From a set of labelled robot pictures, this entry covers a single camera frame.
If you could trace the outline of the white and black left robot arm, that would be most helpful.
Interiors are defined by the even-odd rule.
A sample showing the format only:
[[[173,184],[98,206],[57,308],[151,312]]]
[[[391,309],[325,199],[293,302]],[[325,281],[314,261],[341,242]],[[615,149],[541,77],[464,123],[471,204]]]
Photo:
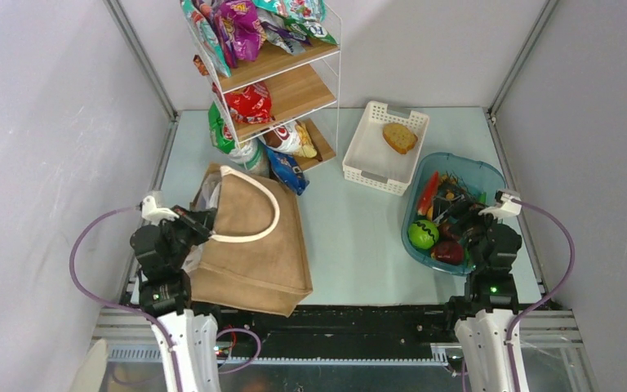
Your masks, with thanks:
[[[219,391],[216,339],[225,317],[211,309],[196,314],[190,278],[182,265],[194,246],[211,237],[216,209],[172,208],[175,220],[145,225],[130,238],[140,272],[140,309],[149,315],[158,343],[167,390]]]

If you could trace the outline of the translucent plastic grocery bag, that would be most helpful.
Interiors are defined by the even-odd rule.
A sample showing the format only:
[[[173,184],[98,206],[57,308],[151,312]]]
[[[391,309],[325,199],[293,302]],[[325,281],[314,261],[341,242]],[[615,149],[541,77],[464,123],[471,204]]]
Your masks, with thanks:
[[[213,172],[209,174],[207,178],[203,181],[201,189],[197,194],[197,202],[195,203],[195,207],[199,211],[218,207],[221,182],[222,179],[219,172]],[[204,247],[205,244],[191,247],[191,250],[186,257],[185,262],[182,265],[182,269],[187,274],[198,268],[202,258],[202,251]]]

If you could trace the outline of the brown burlap tote bag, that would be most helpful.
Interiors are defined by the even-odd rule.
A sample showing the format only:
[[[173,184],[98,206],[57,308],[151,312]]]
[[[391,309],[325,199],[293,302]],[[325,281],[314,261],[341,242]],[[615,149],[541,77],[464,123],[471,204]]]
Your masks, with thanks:
[[[297,196],[285,185],[211,164],[202,183],[220,181],[214,230],[249,243],[210,239],[188,259],[191,299],[240,310],[290,316],[312,291]]]

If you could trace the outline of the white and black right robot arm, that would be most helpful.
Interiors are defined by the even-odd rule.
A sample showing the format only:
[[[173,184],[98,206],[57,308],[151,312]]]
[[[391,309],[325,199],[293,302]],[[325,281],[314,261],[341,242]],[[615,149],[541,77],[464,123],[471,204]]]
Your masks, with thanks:
[[[520,352],[519,300],[511,272],[523,240],[504,218],[517,216],[515,198],[500,194],[494,205],[467,203],[452,214],[448,233],[460,239],[472,264],[465,292],[446,305],[442,330],[462,349],[464,390],[526,391]]]

